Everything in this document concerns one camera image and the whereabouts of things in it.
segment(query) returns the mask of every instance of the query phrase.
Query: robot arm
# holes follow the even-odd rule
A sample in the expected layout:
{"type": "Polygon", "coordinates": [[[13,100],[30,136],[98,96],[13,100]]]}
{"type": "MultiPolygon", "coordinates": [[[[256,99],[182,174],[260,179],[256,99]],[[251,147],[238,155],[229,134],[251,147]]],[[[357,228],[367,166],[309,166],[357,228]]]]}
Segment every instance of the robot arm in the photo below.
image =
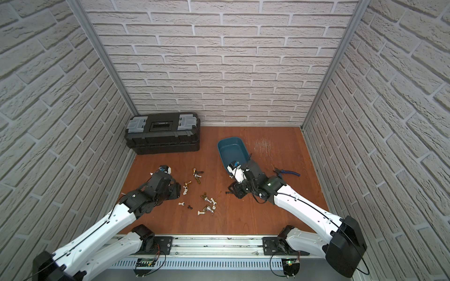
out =
{"type": "Polygon", "coordinates": [[[254,197],[269,201],[295,215],[322,238],[317,241],[311,234],[288,226],[282,232],[280,251],[285,254],[298,250],[307,251],[325,258],[345,277],[353,276],[367,249],[356,220],[350,216],[342,219],[325,211],[295,192],[280,177],[268,178],[253,160],[245,165],[232,162],[227,170],[236,180],[228,187],[236,197],[240,199],[251,193],[254,197]]]}
{"type": "Polygon", "coordinates": [[[116,261],[139,250],[154,249],[154,233],[144,225],[132,229],[125,237],[99,249],[121,229],[164,200],[180,197],[181,186],[170,167],[161,166],[149,181],[124,195],[96,224],[53,254],[42,252],[33,260],[34,281],[89,281],[116,261]]]}

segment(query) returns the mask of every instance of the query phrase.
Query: metal vent grille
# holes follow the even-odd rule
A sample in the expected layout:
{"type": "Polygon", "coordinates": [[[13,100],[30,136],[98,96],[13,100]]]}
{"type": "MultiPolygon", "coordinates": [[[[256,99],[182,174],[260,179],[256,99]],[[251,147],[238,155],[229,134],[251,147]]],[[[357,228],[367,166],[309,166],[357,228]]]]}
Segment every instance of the metal vent grille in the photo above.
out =
{"type": "MultiPolygon", "coordinates": [[[[111,266],[111,269],[134,269],[138,258],[126,258],[111,266]]],[[[269,258],[167,258],[161,269],[202,269],[202,270],[270,270],[269,258]]],[[[153,268],[158,268],[164,262],[159,259],[153,268]]],[[[272,270],[283,270],[280,258],[271,261],[272,270]]]]}

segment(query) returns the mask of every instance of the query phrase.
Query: small metal fitting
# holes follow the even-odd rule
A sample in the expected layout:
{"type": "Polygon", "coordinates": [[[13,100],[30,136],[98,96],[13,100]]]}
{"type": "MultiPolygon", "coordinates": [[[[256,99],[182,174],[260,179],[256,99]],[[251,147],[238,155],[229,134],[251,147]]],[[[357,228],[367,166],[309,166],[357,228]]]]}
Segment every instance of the small metal fitting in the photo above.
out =
{"type": "Polygon", "coordinates": [[[211,213],[214,213],[214,210],[211,208],[210,205],[206,205],[205,208],[203,208],[203,212],[206,212],[206,211],[210,211],[211,213]]]}

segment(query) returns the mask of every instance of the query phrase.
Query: black plastic cover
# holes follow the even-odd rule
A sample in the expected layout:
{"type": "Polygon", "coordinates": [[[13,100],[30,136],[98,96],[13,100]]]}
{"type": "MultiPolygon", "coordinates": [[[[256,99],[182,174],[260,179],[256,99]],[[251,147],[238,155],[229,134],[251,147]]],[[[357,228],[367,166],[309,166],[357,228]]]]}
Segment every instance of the black plastic cover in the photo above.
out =
{"type": "Polygon", "coordinates": [[[126,145],[137,154],[198,151],[200,149],[200,118],[193,112],[174,112],[147,115],[142,133],[125,130],[126,145]],[[178,130],[180,114],[192,114],[197,125],[178,130]]]}

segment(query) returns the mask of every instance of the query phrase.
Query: brick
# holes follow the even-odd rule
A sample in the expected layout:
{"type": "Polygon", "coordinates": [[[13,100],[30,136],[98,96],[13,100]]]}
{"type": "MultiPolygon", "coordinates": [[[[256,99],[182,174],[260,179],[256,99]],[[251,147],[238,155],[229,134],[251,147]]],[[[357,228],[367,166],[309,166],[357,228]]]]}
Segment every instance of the brick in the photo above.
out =
{"type": "Polygon", "coordinates": [[[147,13],[91,12],[88,15],[92,23],[150,23],[147,13]]]}
{"type": "Polygon", "coordinates": [[[437,0],[437,1],[419,1],[419,0],[399,0],[399,2],[421,12],[433,15],[437,17],[447,6],[448,1],[437,0]]]}
{"type": "Polygon", "coordinates": [[[351,16],[345,15],[293,15],[291,25],[347,26],[351,16]]]}
{"type": "Polygon", "coordinates": [[[0,57],[0,77],[3,77],[29,62],[44,50],[36,40],[27,42],[0,57]]]}
{"type": "Polygon", "coordinates": [[[443,191],[434,180],[429,178],[421,165],[411,157],[410,152],[401,144],[401,141],[396,135],[392,135],[387,140],[387,144],[392,148],[397,157],[399,157],[411,176],[420,184],[426,194],[436,204],[436,207],[443,214],[447,214],[449,212],[450,199],[445,191],[443,191]]]}
{"type": "Polygon", "coordinates": [[[254,80],[252,86],[254,87],[301,87],[303,81],[261,81],[254,80]]]}
{"type": "Polygon", "coordinates": [[[166,72],[119,72],[122,79],[168,79],[166,72]]]}
{"type": "Polygon", "coordinates": [[[171,72],[171,79],[222,79],[221,72],[171,72]]]}
{"type": "Polygon", "coordinates": [[[433,69],[435,71],[434,73],[438,76],[448,80],[448,76],[450,76],[450,67],[445,63],[445,61],[450,59],[448,53],[442,52],[430,44],[422,42],[414,51],[413,57],[433,69]]]}
{"type": "Polygon", "coordinates": [[[67,2],[61,2],[53,5],[49,10],[58,21],[61,21],[72,14],[72,10],[67,2]]]}
{"type": "Polygon", "coordinates": [[[372,84],[372,86],[384,97],[386,102],[400,115],[400,117],[405,118],[411,112],[411,108],[406,103],[406,101],[401,98],[396,92],[385,85],[382,78],[376,74],[373,70],[369,71],[367,75],[367,80],[372,84]]]}
{"type": "Polygon", "coordinates": [[[445,162],[450,164],[448,151],[450,145],[445,137],[431,127],[419,114],[414,114],[406,124],[445,162]]]}
{"type": "Polygon", "coordinates": [[[344,35],[344,27],[328,27],[325,37],[341,38],[344,35]]]}
{"type": "Polygon", "coordinates": [[[384,59],[371,51],[368,45],[361,43],[358,48],[360,54],[364,54],[364,58],[370,63],[371,67],[376,69],[386,80],[390,80],[396,70],[390,66],[384,59]]]}
{"type": "Polygon", "coordinates": [[[24,65],[16,74],[22,81],[29,84],[71,51],[72,46],[70,43],[67,41],[62,42],[24,65]]]}
{"type": "Polygon", "coordinates": [[[19,16],[26,17],[28,15],[31,15],[32,13],[50,7],[53,4],[56,4],[57,2],[58,0],[51,0],[51,1],[36,0],[32,2],[25,0],[13,0],[11,1],[11,5],[17,11],[19,16]]]}
{"type": "Polygon", "coordinates": [[[258,88],[258,87],[225,87],[224,93],[245,93],[245,94],[271,94],[274,92],[273,88],[258,88]]]}
{"type": "Polygon", "coordinates": [[[159,36],[161,45],[221,45],[220,37],[159,36]]]}
{"type": "Polygon", "coordinates": [[[369,24],[375,17],[375,12],[368,7],[367,10],[364,12],[362,21],[369,24]]]}
{"type": "Polygon", "coordinates": [[[119,11],[189,12],[186,1],[171,0],[117,0],[119,11]]]}
{"type": "Polygon", "coordinates": [[[192,12],[203,13],[258,13],[257,1],[191,1],[192,12]]]}
{"type": "Polygon", "coordinates": [[[329,65],[331,58],[284,57],[281,64],[294,65],[329,65]]]}
{"type": "Polygon", "coordinates": [[[317,53],[317,48],[277,48],[259,47],[259,56],[313,56],[317,53]]]}
{"type": "Polygon", "coordinates": [[[221,56],[166,56],[166,63],[222,63],[221,56]]]}
{"type": "Polygon", "coordinates": [[[51,106],[60,96],[66,93],[85,72],[86,68],[82,65],[78,65],[44,93],[40,99],[51,106]]]}
{"type": "Polygon", "coordinates": [[[87,39],[86,34],[81,27],[77,28],[74,32],[69,34],[67,38],[75,48],[87,39]]]}
{"type": "Polygon", "coordinates": [[[94,24],[94,27],[98,35],[126,34],[125,29],[121,24],[96,23],[94,24]]]}
{"type": "Polygon", "coordinates": [[[110,55],[135,54],[131,46],[105,46],[105,49],[110,55]]]}
{"type": "MultiPolygon", "coordinates": [[[[353,97],[359,103],[359,105],[361,106],[362,110],[365,112],[367,117],[372,121],[373,125],[377,128],[377,131],[380,133],[380,135],[383,138],[387,137],[390,134],[391,129],[385,123],[380,114],[372,108],[372,106],[365,99],[365,97],[363,97],[360,91],[356,91],[353,97]]],[[[376,103],[384,103],[384,101],[378,99],[376,103]]]]}
{"type": "Polygon", "coordinates": [[[397,75],[394,78],[392,86],[399,91],[405,99],[412,103],[420,113],[426,116],[445,136],[450,136],[450,114],[448,112],[434,102],[430,102],[426,99],[416,87],[401,75],[397,75]]]}
{"type": "Polygon", "coordinates": [[[170,93],[173,92],[172,87],[128,87],[129,93],[150,93],[150,92],[158,92],[158,93],[170,93]]]}
{"type": "Polygon", "coordinates": [[[397,22],[405,12],[405,9],[402,8],[402,6],[390,0],[375,0],[370,2],[369,7],[395,22],[397,22]]]}
{"type": "Polygon", "coordinates": [[[8,28],[3,28],[0,31],[0,37],[3,39],[0,42],[0,52],[2,53],[10,49],[54,25],[56,22],[49,20],[49,18],[52,18],[50,12],[44,11],[18,23],[14,23],[8,26],[8,28]]]}
{"type": "Polygon", "coordinates": [[[275,80],[275,73],[225,73],[225,79],[275,80]]]}
{"type": "Polygon", "coordinates": [[[78,91],[83,92],[94,78],[104,69],[101,61],[98,61],[86,74],[84,74],[75,84],[78,91]]]}
{"type": "Polygon", "coordinates": [[[356,52],[353,48],[347,48],[345,55],[350,59],[350,61],[359,69],[362,74],[366,74],[370,68],[370,65],[363,59],[360,54],[356,52]]]}
{"type": "Polygon", "coordinates": [[[411,176],[406,171],[401,171],[397,175],[397,178],[408,191],[408,193],[411,194],[411,196],[415,199],[414,201],[417,204],[418,208],[422,211],[423,215],[430,223],[436,234],[440,237],[444,245],[449,245],[450,240],[447,236],[448,225],[442,221],[440,214],[437,214],[436,207],[433,205],[427,195],[425,195],[423,189],[419,188],[417,184],[413,182],[411,176]]]}
{"type": "Polygon", "coordinates": [[[256,55],[256,47],[197,47],[198,54],[204,55],[256,55]]]}
{"type": "Polygon", "coordinates": [[[68,56],[66,56],[61,62],[59,66],[64,70],[64,72],[70,71],[74,68],[82,59],[86,57],[86,55],[92,50],[92,46],[88,40],[79,45],[75,51],[71,52],[68,56]]]}
{"type": "Polygon", "coordinates": [[[434,92],[443,82],[428,69],[409,59],[401,50],[392,44],[387,44],[381,51],[381,55],[429,94],[434,92]]]}
{"type": "Polygon", "coordinates": [[[332,3],[315,2],[271,2],[262,4],[263,13],[330,13],[332,3]]]}
{"type": "Polygon", "coordinates": [[[249,87],[249,80],[202,80],[202,86],[243,86],[249,87]]]}
{"type": "Polygon", "coordinates": [[[44,115],[28,132],[35,138],[40,139],[57,122],[58,118],[66,112],[69,106],[78,97],[78,92],[70,90],[65,94],[53,109],[44,115]]]}
{"type": "Polygon", "coordinates": [[[141,63],[164,63],[162,56],[148,56],[148,55],[111,55],[112,62],[141,62],[141,63]]]}
{"type": "Polygon", "coordinates": [[[8,4],[0,5],[0,27],[17,21],[14,10],[8,4]]]}
{"type": "Polygon", "coordinates": [[[176,93],[222,93],[221,87],[174,87],[176,93]]]}
{"type": "Polygon", "coordinates": [[[358,72],[356,67],[349,65],[346,71],[370,102],[378,97],[376,90],[367,82],[366,79],[360,76],[361,74],[358,72]]]}
{"type": "Polygon", "coordinates": [[[434,95],[434,98],[443,107],[445,107],[447,110],[450,110],[450,86],[446,85],[437,94],[434,95]]]}
{"type": "Polygon", "coordinates": [[[340,39],[334,38],[296,38],[289,37],[287,46],[288,47],[334,47],[339,45],[340,39]]]}
{"type": "Polygon", "coordinates": [[[83,62],[88,68],[92,68],[92,66],[99,60],[99,56],[95,50],[92,50],[84,59],[83,62]]]}
{"type": "Polygon", "coordinates": [[[319,50],[318,56],[320,57],[332,57],[336,52],[335,48],[321,48],[319,50]]]}
{"type": "Polygon", "coordinates": [[[323,75],[320,74],[297,74],[297,73],[280,73],[278,74],[278,80],[315,80],[321,81],[323,75]]]}
{"type": "Polygon", "coordinates": [[[7,172],[16,165],[16,163],[31,149],[31,147],[33,147],[34,144],[34,141],[30,138],[23,137],[17,140],[9,150],[5,151],[5,153],[0,157],[0,178],[6,175],[7,172]]]}
{"type": "Polygon", "coordinates": [[[296,37],[321,37],[325,27],[277,27],[262,26],[261,36],[296,36],[296,37]]]}
{"type": "Polygon", "coordinates": [[[450,190],[450,169],[434,154],[427,156],[422,163],[448,192],[450,190]]]}
{"type": "Polygon", "coordinates": [[[392,23],[381,18],[380,16],[375,17],[371,27],[407,52],[410,52],[420,41],[419,38],[405,32],[401,28],[394,26],[392,23]]]}
{"type": "Polygon", "coordinates": [[[200,71],[252,72],[252,65],[199,65],[200,71]]]}
{"type": "Polygon", "coordinates": [[[243,24],[243,25],[264,25],[270,22],[271,25],[287,25],[289,15],[270,14],[224,14],[223,24],[243,24]]]}
{"type": "Polygon", "coordinates": [[[63,73],[58,68],[53,68],[45,75],[37,79],[29,88],[20,92],[10,99],[0,110],[9,118],[17,118],[33,102],[35,102],[42,93],[44,93],[52,84],[58,81],[63,73]]]}
{"type": "Polygon", "coordinates": [[[225,64],[278,64],[279,57],[245,57],[245,56],[225,56],[225,64]]]}
{"type": "Polygon", "coordinates": [[[59,22],[54,27],[49,28],[43,34],[39,35],[39,41],[44,48],[49,49],[54,46],[60,40],[65,38],[69,33],[74,31],[80,26],[75,16],[70,16],[67,19],[59,22]]]}
{"type": "Polygon", "coordinates": [[[448,254],[447,249],[445,249],[445,246],[439,241],[439,238],[430,227],[419,229],[418,232],[448,275],[450,255],[448,254]]]}
{"type": "Polygon", "coordinates": [[[308,66],[256,65],[255,72],[307,73],[308,66]]]}
{"type": "Polygon", "coordinates": [[[114,67],[117,71],[136,71],[140,72],[139,66],[136,63],[115,63],[114,67]]]}
{"type": "Polygon", "coordinates": [[[128,24],[130,34],[146,35],[192,35],[192,26],[190,25],[135,25],[128,24]]]}
{"type": "Polygon", "coordinates": [[[25,88],[24,83],[16,76],[11,75],[0,82],[0,105],[5,103],[25,88]]]}
{"type": "Polygon", "coordinates": [[[257,35],[257,27],[195,26],[195,35],[199,35],[199,36],[256,36],[257,35]]]}
{"type": "Polygon", "coordinates": [[[380,112],[380,114],[384,117],[393,131],[397,133],[397,135],[405,142],[416,157],[420,157],[428,152],[427,147],[406,125],[401,122],[401,119],[385,101],[378,99],[373,105],[376,109],[378,109],[378,112],[380,112]]]}
{"type": "Polygon", "coordinates": [[[151,13],[151,15],[153,23],[157,24],[218,25],[221,23],[218,14],[151,13]]]}

